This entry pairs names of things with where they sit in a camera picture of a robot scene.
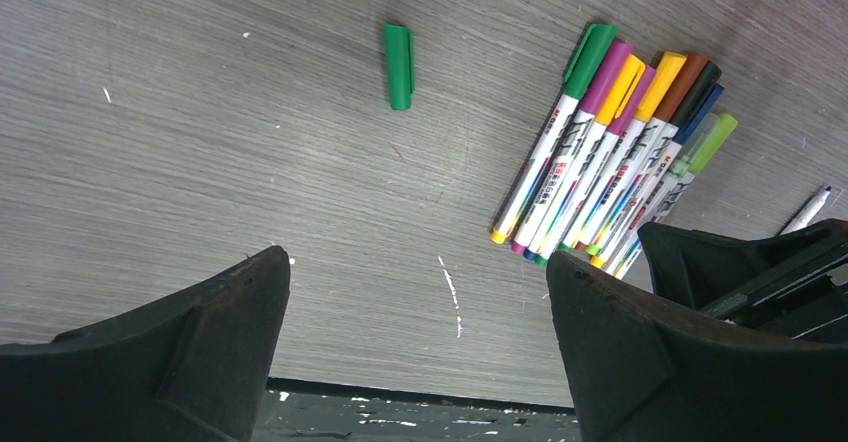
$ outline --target pink marker cap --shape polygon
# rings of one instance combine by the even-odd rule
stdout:
[[[610,45],[607,55],[604,56],[604,60],[601,62],[600,67],[598,67],[598,71],[595,72],[595,78],[589,84],[589,90],[586,91],[586,95],[580,101],[580,110],[590,114],[598,113],[601,104],[607,98],[609,89],[612,88],[612,84],[618,77],[618,73],[621,72],[624,61],[627,60],[627,56],[630,55],[632,50],[633,44],[628,44],[620,40],[616,40]]]
[[[645,72],[642,73],[642,78],[639,79],[639,82],[636,83],[636,88],[633,89],[633,95],[630,96],[630,100],[627,101],[627,105],[624,106],[624,110],[621,111],[621,115],[616,117],[610,123],[609,128],[607,128],[607,132],[615,135],[621,135],[624,133],[624,130],[627,128],[627,124],[633,119],[633,114],[636,113],[636,109],[639,108],[639,103],[642,102],[642,97],[645,96],[645,93],[648,92],[648,89],[651,87],[651,82],[654,81],[654,76],[657,75],[657,69],[646,66]]]

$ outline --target white paint speck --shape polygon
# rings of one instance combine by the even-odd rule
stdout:
[[[439,257],[439,264],[442,266],[442,272],[445,273],[445,280],[448,283],[448,287],[451,290],[451,297],[453,297],[453,309],[456,313],[456,338],[462,337],[462,317],[459,316],[459,300],[456,298],[456,287],[453,286],[453,280],[451,280],[450,273],[448,272],[448,268],[445,267],[445,261],[442,260],[442,256]]]

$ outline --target black plastic part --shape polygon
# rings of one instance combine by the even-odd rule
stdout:
[[[829,275],[848,263],[846,222],[753,241],[649,223],[639,238],[660,297],[749,328],[848,342],[834,332],[848,321],[848,284]]]
[[[0,346],[0,439],[250,440],[289,278],[271,247],[49,344]]]
[[[756,264],[753,272],[765,270]],[[732,267],[712,269],[719,271]],[[547,279],[584,442],[830,441],[848,433],[848,345],[738,327],[564,252],[551,257]]]

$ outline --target yellow marker tip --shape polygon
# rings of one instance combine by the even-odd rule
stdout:
[[[502,233],[497,232],[497,231],[492,232],[492,242],[494,242],[496,244],[503,244],[504,242],[506,242],[506,237],[507,237],[506,234],[502,234]]]

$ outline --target yellow marker cap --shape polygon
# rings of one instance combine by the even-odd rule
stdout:
[[[683,54],[676,52],[663,54],[660,65],[657,66],[657,75],[651,82],[648,91],[645,92],[645,96],[642,97],[642,103],[636,109],[634,118],[642,122],[651,120],[651,116],[654,115],[654,111],[657,110],[660,101],[665,97],[665,93],[668,92],[668,88],[671,87],[671,83],[677,77],[677,73],[680,72],[684,62],[686,62],[686,56]]]
[[[492,232],[492,242],[494,242],[496,244],[503,244],[504,242],[506,242],[506,237],[507,237],[506,234],[502,234],[502,233],[497,232],[497,231]]]
[[[621,72],[613,82],[612,87],[604,99],[604,104],[595,116],[595,121],[609,125],[612,119],[621,115],[642,74],[645,73],[645,63],[635,55],[628,55],[627,60],[621,67]]]

